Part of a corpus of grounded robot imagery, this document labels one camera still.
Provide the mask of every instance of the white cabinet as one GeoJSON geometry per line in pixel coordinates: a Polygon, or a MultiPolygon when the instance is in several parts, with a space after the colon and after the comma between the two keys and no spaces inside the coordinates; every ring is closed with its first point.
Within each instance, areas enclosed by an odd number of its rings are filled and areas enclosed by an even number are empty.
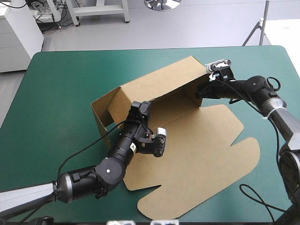
{"type": "MultiPolygon", "coordinates": [[[[5,4],[18,7],[25,1],[5,4]]],[[[41,51],[43,40],[27,6],[10,8],[0,4],[0,72],[27,69],[33,55],[41,51]]]]}

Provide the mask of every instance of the brown cardboard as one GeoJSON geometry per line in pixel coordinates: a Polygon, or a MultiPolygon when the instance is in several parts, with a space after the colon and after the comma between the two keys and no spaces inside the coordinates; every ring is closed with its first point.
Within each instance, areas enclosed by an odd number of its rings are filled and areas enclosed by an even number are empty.
{"type": "Polygon", "coordinates": [[[243,125],[225,105],[195,109],[164,128],[163,157],[136,154],[124,178],[129,190],[161,185],[138,202],[151,219],[180,217],[250,173],[260,158],[254,138],[231,146],[243,125]]]}
{"type": "MultiPolygon", "coordinates": [[[[190,56],[119,86],[91,104],[101,135],[111,123],[126,119],[133,101],[151,101],[149,126],[167,129],[163,157],[136,154],[124,178],[129,190],[161,185],[138,203],[149,218],[183,215],[258,163],[255,139],[231,146],[243,125],[226,106],[200,108],[202,101],[194,92],[208,80],[205,67],[190,56]]],[[[110,147],[109,138],[105,141],[110,147]]]]}

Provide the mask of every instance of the gray floor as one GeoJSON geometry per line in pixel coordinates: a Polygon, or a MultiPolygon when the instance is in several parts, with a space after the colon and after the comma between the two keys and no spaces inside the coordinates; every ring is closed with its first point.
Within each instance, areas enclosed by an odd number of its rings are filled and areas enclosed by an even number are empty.
{"type": "MultiPolygon", "coordinates": [[[[43,51],[239,46],[263,16],[265,4],[264,0],[182,0],[175,10],[156,12],[143,0],[128,2],[129,23],[122,15],[82,17],[78,27],[45,34],[43,51]]],[[[268,19],[300,19],[300,0],[271,0],[268,19]]],[[[249,45],[258,42],[256,32],[249,45]]],[[[0,126],[23,75],[0,73],[0,126]]]]}

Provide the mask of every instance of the green tabletop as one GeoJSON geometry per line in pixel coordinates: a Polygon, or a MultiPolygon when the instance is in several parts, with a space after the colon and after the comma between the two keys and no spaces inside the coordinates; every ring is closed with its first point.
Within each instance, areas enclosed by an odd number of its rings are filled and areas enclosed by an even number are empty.
{"type": "MultiPolygon", "coordinates": [[[[300,80],[280,46],[41,52],[32,59],[0,129],[0,190],[54,180],[67,156],[99,137],[92,101],[120,84],[190,55],[202,63],[231,59],[237,79],[254,75],[278,78],[282,84],[280,96],[289,112],[300,119],[300,80]]],[[[202,106],[217,104],[228,105],[228,100],[206,99],[202,106]]],[[[244,102],[228,107],[245,125],[236,141],[249,136],[258,140],[259,164],[249,175],[183,215],[181,222],[270,221],[263,206],[239,191],[241,183],[254,187],[270,204],[283,209],[290,206],[276,168],[273,127],[244,102]]],[[[97,143],[70,160],[65,171],[96,165],[107,151],[103,142],[97,143]]],[[[102,200],[90,196],[70,204],[50,203],[34,217],[49,215],[57,222],[149,221],[138,211],[137,202],[152,190],[128,191],[121,183],[102,200]]]]}

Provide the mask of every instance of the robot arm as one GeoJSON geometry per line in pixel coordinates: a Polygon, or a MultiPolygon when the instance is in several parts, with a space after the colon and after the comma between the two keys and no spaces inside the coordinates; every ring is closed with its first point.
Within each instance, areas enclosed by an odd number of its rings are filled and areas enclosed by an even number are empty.
{"type": "Polygon", "coordinates": [[[284,178],[289,199],[294,203],[281,217],[280,222],[293,224],[296,219],[298,223],[300,218],[300,122],[287,111],[285,101],[277,94],[280,89],[277,79],[253,76],[248,80],[236,80],[230,66],[230,60],[219,60],[208,64],[207,73],[210,74],[210,82],[208,85],[198,86],[195,95],[197,98],[229,98],[230,104],[245,100],[254,104],[258,112],[273,121],[285,140],[285,144],[280,149],[278,166],[284,178]],[[278,83],[277,88],[273,87],[270,79],[278,83]]]}
{"type": "Polygon", "coordinates": [[[124,178],[134,153],[161,157],[165,151],[166,130],[155,136],[148,128],[150,102],[134,102],[114,146],[99,165],[63,173],[57,181],[0,193],[0,224],[9,218],[54,201],[70,203],[87,195],[100,199],[124,178]]]}

